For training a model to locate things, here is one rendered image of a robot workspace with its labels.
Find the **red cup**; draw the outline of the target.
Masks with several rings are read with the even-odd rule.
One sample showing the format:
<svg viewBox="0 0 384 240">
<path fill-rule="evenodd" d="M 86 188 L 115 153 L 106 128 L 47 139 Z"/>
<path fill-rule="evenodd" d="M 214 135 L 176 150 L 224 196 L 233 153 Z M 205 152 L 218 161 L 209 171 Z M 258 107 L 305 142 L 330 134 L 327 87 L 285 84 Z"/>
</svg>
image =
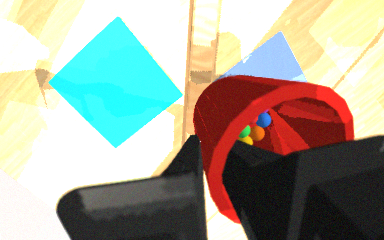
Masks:
<svg viewBox="0 0 384 240">
<path fill-rule="evenodd" d="M 268 110 L 269 109 L 269 110 Z M 270 125 L 258 148 L 287 155 L 294 151 L 354 139 L 353 115 L 346 101 L 327 86 L 289 79 L 226 76 L 199 96 L 193 113 L 201 144 L 203 169 L 217 210 L 240 224 L 223 187 L 227 155 L 239 135 L 268 110 Z"/>
</svg>

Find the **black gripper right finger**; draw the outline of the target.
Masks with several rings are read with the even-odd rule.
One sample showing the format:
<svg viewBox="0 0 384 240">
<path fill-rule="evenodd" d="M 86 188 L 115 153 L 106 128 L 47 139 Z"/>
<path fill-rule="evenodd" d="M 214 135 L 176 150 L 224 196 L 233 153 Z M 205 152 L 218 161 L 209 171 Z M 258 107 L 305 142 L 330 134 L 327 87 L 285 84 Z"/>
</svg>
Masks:
<svg viewBox="0 0 384 240">
<path fill-rule="evenodd" d="M 236 140 L 223 187 L 248 240 L 298 240 L 308 189 L 384 167 L 384 134 L 281 155 Z"/>
</svg>

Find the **yellow marble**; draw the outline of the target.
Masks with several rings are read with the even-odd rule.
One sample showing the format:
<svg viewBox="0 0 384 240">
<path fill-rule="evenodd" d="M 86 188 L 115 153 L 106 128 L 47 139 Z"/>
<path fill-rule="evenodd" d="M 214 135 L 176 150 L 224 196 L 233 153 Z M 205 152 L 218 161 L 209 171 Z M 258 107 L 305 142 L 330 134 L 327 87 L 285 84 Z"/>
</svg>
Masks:
<svg viewBox="0 0 384 240">
<path fill-rule="evenodd" d="M 245 138 L 239 138 L 239 140 L 240 141 L 243 141 L 243 142 L 245 142 L 245 143 L 247 143 L 247 144 L 250 144 L 250 145 L 252 145 L 252 140 L 251 140 L 251 138 L 250 137 L 245 137 Z"/>
</svg>

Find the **green marble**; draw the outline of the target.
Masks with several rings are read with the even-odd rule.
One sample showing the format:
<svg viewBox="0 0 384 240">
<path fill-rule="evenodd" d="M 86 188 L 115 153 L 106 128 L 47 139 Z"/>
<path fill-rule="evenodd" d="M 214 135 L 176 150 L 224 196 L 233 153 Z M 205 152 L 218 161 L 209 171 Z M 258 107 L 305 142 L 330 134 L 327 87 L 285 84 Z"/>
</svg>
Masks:
<svg viewBox="0 0 384 240">
<path fill-rule="evenodd" d="M 241 132 L 241 134 L 239 135 L 240 138 L 245 138 L 249 135 L 250 133 L 250 128 L 249 126 L 246 126 L 245 129 Z"/>
</svg>

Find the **orange marble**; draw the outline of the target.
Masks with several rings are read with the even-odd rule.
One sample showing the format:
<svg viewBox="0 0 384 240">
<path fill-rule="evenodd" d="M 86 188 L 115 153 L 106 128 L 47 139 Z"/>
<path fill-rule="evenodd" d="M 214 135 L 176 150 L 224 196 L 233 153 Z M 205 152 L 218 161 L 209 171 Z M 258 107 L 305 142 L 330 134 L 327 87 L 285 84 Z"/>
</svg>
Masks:
<svg viewBox="0 0 384 240">
<path fill-rule="evenodd" d="M 265 132 L 259 126 L 254 126 L 250 129 L 249 137 L 254 141 L 260 141 L 264 138 Z"/>
</svg>

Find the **blue marble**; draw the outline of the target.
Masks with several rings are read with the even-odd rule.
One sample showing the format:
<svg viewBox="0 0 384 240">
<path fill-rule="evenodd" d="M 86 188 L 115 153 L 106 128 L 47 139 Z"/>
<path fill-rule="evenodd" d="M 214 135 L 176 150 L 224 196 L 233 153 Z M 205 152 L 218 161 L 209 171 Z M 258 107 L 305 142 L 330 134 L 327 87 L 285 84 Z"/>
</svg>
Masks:
<svg viewBox="0 0 384 240">
<path fill-rule="evenodd" d="M 268 113 L 263 113 L 258 115 L 258 120 L 256 121 L 257 126 L 265 128 L 270 125 L 270 115 Z"/>
</svg>

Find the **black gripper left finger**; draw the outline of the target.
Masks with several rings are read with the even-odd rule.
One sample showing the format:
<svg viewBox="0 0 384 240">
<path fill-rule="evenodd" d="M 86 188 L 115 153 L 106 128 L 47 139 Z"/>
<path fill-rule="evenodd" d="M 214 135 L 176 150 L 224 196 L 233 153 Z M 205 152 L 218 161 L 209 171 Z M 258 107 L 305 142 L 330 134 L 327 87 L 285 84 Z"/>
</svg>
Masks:
<svg viewBox="0 0 384 240">
<path fill-rule="evenodd" d="M 173 231 L 208 240 L 201 144 L 190 135 L 154 176 L 77 186 L 56 203 L 70 240 L 122 240 Z"/>
</svg>

